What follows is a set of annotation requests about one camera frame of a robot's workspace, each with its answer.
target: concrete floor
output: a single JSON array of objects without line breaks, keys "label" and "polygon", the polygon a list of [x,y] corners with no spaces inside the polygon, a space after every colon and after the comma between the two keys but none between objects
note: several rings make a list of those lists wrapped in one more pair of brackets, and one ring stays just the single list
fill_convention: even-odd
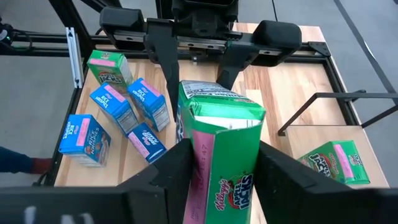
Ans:
[{"label": "concrete floor", "polygon": [[[99,28],[99,14],[73,0],[90,33]],[[155,1],[122,0],[156,17]],[[332,0],[274,0],[279,21],[320,26],[349,91],[384,92],[376,73]],[[398,5],[393,0],[341,0],[391,83],[398,88]],[[239,21],[275,20],[271,0],[241,0]],[[63,33],[65,28],[47,1],[2,0],[0,15],[22,30]],[[68,58],[0,56],[0,145],[32,157],[51,157],[73,90]],[[363,121],[392,106],[389,100],[358,100]],[[398,187],[396,149],[398,114],[366,129],[393,187]],[[38,177],[0,174],[0,186],[30,185]]]}]

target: kellogg's cereal box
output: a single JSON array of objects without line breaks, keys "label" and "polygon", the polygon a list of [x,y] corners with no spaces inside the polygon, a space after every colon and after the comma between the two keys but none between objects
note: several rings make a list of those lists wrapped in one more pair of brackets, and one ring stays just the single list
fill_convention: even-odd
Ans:
[{"label": "kellogg's cereal box", "polygon": [[138,152],[151,164],[167,152],[146,123],[140,124],[129,134],[129,139]]},{"label": "kellogg's cereal box", "polygon": [[90,114],[72,114],[63,132],[59,152],[83,166],[103,167],[111,137]]},{"label": "kellogg's cereal box", "polygon": [[217,83],[181,81],[177,142],[190,138],[195,165],[184,223],[249,223],[265,109]]},{"label": "kellogg's cereal box", "polygon": [[298,161],[343,184],[370,183],[354,141],[330,141]]},{"label": "kellogg's cereal box", "polygon": [[137,117],[129,101],[108,83],[102,84],[90,97],[101,107],[104,114],[109,117],[111,121],[118,124],[125,136],[127,136],[133,128],[138,126]]},{"label": "kellogg's cereal box", "polygon": [[124,54],[93,50],[87,65],[99,84],[107,82],[116,91],[127,94],[127,86],[132,83],[133,78]]},{"label": "kellogg's cereal box", "polygon": [[137,79],[127,90],[138,112],[145,117],[145,122],[156,131],[161,131],[170,123],[164,96],[143,78]]}]

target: pink label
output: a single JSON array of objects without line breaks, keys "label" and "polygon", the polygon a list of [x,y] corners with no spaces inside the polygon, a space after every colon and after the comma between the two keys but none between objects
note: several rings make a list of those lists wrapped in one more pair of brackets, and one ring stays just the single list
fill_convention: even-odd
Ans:
[{"label": "pink label", "polygon": [[106,85],[104,87],[106,91],[108,91],[113,97],[119,100],[120,103],[122,103],[125,99],[120,93],[118,93],[114,88],[112,88],[110,85]]},{"label": "pink label", "polygon": [[145,148],[145,146],[140,142],[137,136],[134,133],[129,134],[129,139],[134,145],[134,147],[138,150],[138,152],[146,158],[149,156],[149,151]]},{"label": "pink label", "polygon": [[354,174],[353,171],[351,170],[351,166],[349,165],[347,155],[345,154],[341,145],[335,144],[333,147],[335,148],[337,158],[340,161],[344,176],[347,178],[354,178]]},{"label": "pink label", "polygon": [[114,67],[115,66],[115,62],[108,61],[108,60],[103,60],[103,59],[95,59],[95,58],[90,59],[90,64],[92,64],[92,65],[103,65],[103,66],[109,66],[109,67]]},{"label": "pink label", "polygon": [[141,84],[144,85],[149,91],[151,91],[156,97],[160,96],[160,93],[155,90],[154,87],[148,85],[148,83],[145,82],[145,80],[141,80]]},{"label": "pink label", "polygon": [[185,206],[184,224],[205,222],[208,184],[213,156],[214,135],[193,131],[195,164]]},{"label": "pink label", "polygon": [[84,146],[85,145],[85,140],[86,140],[86,135],[87,135],[87,130],[88,130],[89,124],[90,124],[90,119],[83,118],[83,121],[81,122],[81,125],[80,125],[80,132],[79,132],[79,136],[77,137],[76,146]]}]

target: blue cereal box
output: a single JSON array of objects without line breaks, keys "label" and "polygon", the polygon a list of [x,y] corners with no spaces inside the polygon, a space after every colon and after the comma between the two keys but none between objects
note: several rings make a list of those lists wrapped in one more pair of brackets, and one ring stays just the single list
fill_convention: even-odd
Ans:
[{"label": "blue cereal box", "polygon": [[102,84],[90,97],[101,107],[110,120],[118,124],[125,136],[138,125],[137,117],[129,101],[111,85]]},{"label": "blue cereal box", "polygon": [[90,114],[73,114],[68,118],[60,149],[83,166],[103,167],[111,137]]},{"label": "blue cereal box", "polygon": [[167,152],[146,123],[134,128],[129,134],[129,139],[149,164]]},{"label": "blue cereal box", "polygon": [[161,131],[170,123],[164,96],[148,85],[143,78],[129,85],[127,92],[131,95],[139,113],[156,131]]}]

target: rice krispies box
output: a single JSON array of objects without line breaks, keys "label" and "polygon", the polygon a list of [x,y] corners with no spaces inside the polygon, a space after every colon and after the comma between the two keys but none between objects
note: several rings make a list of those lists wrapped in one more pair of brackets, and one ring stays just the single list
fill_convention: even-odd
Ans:
[{"label": "rice krispies box", "polygon": [[195,155],[183,222],[249,223],[265,109],[217,83],[184,80],[178,93],[177,142]]},{"label": "rice krispies box", "polygon": [[133,81],[129,64],[124,54],[93,50],[87,65],[99,84],[109,83],[123,95]]},{"label": "rice krispies box", "polygon": [[108,83],[102,84],[90,97],[111,121],[118,124],[125,136],[138,126],[137,117],[129,101]]},{"label": "rice krispies box", "polygon": [[83,166],[103,167],[111,137],[90,114],[72,114],[63,132],[59,152]]},{"label": "rice krispies box", "polygon": [[161,131],[170,123],[164,96],[147,84],[143,78],[137,79],[127,91],[138,112],[145,118],[145,122],[156,131]]},{"label": "rice krispies box", "polygon": [[155,160],[167,152],[164,145],[146,123],[142,123],[134,128],[128,137],[149,164],[155,162]]}]

